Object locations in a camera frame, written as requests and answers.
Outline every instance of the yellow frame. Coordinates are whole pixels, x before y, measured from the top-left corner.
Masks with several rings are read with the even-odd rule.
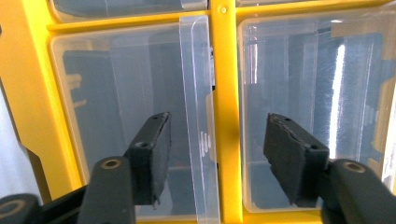
[[[390,0],[321,0],[235,7],[211,0],[210,9],[101,21],[60,23],[48,1],[3,0],[0,6],[0,78],[21,143],[38,155],[52,199],[83,185],[50,59],[53,36],[178,21],[208,15],[214,48],[216,140],[223,223],[320,223],[319,211],[250,214],[242,204],[236,27],[247,17],[375,7]]]

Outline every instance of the clear plastic bin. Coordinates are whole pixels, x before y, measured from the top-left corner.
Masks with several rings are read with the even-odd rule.
[[[139,219],[219,223],[207,16],[179,23],[56,37],[53,61],[85,175],[122,155],[146,119],[171,113],[161,204]]]
[[[237,7],[255,7],[283,3],[308,2],[315,0],[236,0]]]
[[[263,155],[266,117],[300,123],[331,158],[369,165],[390,188],[396,160],[396,16],[380,9],[249,19],[238,28],[244,204],[292,209]]]
[[[54,15],[63,22],[207,9],[206,0],[50,0],[49,3]]]

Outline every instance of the yellow shelf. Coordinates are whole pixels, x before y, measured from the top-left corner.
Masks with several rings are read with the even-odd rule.
[[[250,214],[243,208],[236,27],[251,17],[375,7],[387,2],[389,0],[327,0],[235,7],[234,0],[211,0],[209,10],[60,23],[51,15],[48,1],[3,0],[0,78],[21,143],[40,157],[51,197],[55,199],[81,187],[84,181],[51,65],[50,40],[56,35],[176,22],[180,17],[207,15],[216,73],[214,104],[222,222],[320,223],[319,211]]]

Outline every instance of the yellow plastic frame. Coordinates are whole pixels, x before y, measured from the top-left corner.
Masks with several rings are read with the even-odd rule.
[[[234,0],[211,0],[210,9],[203,11],[60,23],[49,12],[48,1],[3,0],[0,6],[0,78],[21,143],[40,157],[51,197],[55,199],[81,187],[84,181],[51,65],[51,38],[208,15],[215,58],[214,104],[222,222],[320,223],[319,211],[250,214],[243,208],[236,27],[248,17],[375,7],[387,2],[390,0],[322,0],[235,7]]]

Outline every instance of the transparent plastic drawer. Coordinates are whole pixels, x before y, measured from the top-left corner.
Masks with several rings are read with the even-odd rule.
[[[244,204],[292,209],[263,155],[266,118],[294,119],[332,159],[370,166],[393,189],[396,16],[385,9],[249,19],[238,28]]]
[[[63,22],[207,9],[205,0],[50,0],[49,3],[54,15]]]
[[[51,43],[80,166],[123,155],[151,115],[171,113],[160,204],[138,219],[219,223],[208,18],[56,37]]]

